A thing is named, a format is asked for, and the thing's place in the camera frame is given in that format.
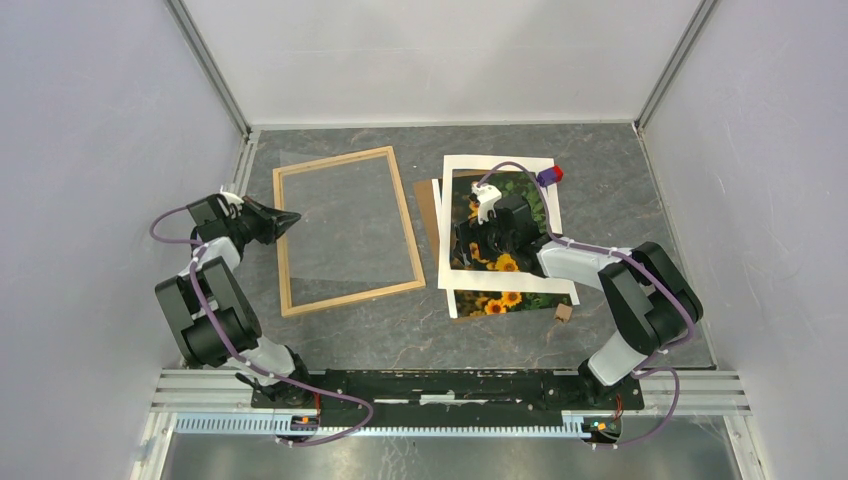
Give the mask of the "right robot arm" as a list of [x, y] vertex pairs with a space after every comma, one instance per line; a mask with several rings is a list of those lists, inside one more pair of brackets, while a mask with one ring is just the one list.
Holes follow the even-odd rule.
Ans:
[[578, 368], [568, 398], [602, 408], [625, 377], [660, 351], [690, 339], [703, 305], [662, 246], [615, 250], [541, 229], [518, 195], [485, 201], [483, 212], [452, 226], [451, 256], [468, 265], [507, 254], [520, 271], [565, 279], [602, 292], [615, 323], [610, 339]]

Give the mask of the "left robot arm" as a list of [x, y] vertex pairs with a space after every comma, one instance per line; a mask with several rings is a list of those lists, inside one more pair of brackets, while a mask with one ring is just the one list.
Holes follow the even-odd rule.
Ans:
[[160, 282], [155, 295], [186, 365], [230, 368], [254, 396], [302, 407], [314, 381], [299, 355], [269, 340], [234, 271], [248, 244], [275, 244], [301, 218], [248, 196], [220, 191], [184, 206], [194, 227], [184, 244], [188, 265]]

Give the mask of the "sunflower photo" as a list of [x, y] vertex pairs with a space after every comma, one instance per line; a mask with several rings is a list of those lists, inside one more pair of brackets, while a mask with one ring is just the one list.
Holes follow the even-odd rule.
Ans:
[[[465, 171], [453, 179], [454, 193], [451, 198], [451, 227], [454, 223], [476, 217], [477, 205], [472, 196], [471, 187], [478, 182], [475, 173]], [[531, 205], [533, 218], [538, 223], [538, 239], [547, 238], [544, 201], [531, 180], [517, 171], [496, 173], [489, 177], [488, 184], [496, 186], [502, 193], [502, 199], [509, 195], [524, 197]], [[497, 270], [501, 272], [519, 272], [516, 264], [508, 255], [502, 255], [497, 263], [476, 263], [461, 270]], [[567, 294], [530, 293], [517, 291], [455, 291], [458, 316], [461, 318], [500, 315], [511, 312], [556, 309], [558, 304], [574, 306]]]

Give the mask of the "white mat board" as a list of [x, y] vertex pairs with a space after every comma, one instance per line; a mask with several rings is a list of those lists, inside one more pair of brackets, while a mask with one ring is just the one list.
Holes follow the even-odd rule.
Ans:
[[439, 255], [437, 286], [445, 290], [461, 291], [517, 291], [530, 293], [567, 294], [576, 305], [580, 303], [576, 285], [567, 279], [544, 279], [527, 272], [501, 272], [497, 270], [461, 270], [450, 265], [451, 198], [453, 179], [458, 173], [472, 171], [477, 179], [502, 162], [514, 162], [532, 174], [555, 165], [552, 158], [509, 157], [492, 155], [446, 155], [441, 173], [441, 203], [437, 210], [439, 230]]

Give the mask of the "white paper sheet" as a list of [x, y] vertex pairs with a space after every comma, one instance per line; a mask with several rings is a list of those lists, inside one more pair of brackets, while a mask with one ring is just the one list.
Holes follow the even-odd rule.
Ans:
[[[442, 206], [442, 195], [441, 195], [441, 186], [438, 179], [433, 179], [431, 181], [433, 197], [434, 197], [434, 208], [435, 208], [435, 216], [436, 216], [436, 233], [440, 234], [440, 221], [441, 221], [441, 206]], [[456, 321], [458, 319], [458, 310], [456, 305], [455, 291], [450, 289], [445, 289], [446, 302], [448, 307], [448, 315], [452, 321]]]

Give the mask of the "brown backing board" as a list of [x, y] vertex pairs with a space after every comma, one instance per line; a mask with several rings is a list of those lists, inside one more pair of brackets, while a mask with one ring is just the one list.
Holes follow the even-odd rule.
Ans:
[[435, 264], [439, 259], [438, 217], [440, 209], [440, 188], [436, 179], [422, 180], [413, 185], [415, 198], [422, 217], [431, 255]]

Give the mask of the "purple and red block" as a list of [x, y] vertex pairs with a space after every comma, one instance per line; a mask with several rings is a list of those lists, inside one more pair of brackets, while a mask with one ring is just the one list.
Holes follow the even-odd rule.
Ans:
[[540, 170], [536, 174], [536, 184], [542, 188], [547, 188], [559, 183], [563, 177], [563, 170], [559, 166], [554, 165], [544, 170]]

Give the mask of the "small brown cube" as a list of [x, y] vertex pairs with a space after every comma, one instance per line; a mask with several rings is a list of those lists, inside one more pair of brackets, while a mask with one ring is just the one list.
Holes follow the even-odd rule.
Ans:
[[558, 304], [555, 309], [554, 318], [560, 323], [568, 323], [573, 313], [573, 307], [565, 304]]

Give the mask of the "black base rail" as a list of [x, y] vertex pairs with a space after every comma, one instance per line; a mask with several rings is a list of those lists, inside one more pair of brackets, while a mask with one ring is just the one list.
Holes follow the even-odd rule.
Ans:
[[309, 383], [320, 394], [292, 393], [323, 427], [554, 427], [564, 412], [645, 407], [637, 380], [607, 387], [577, 370], [325, 370]]

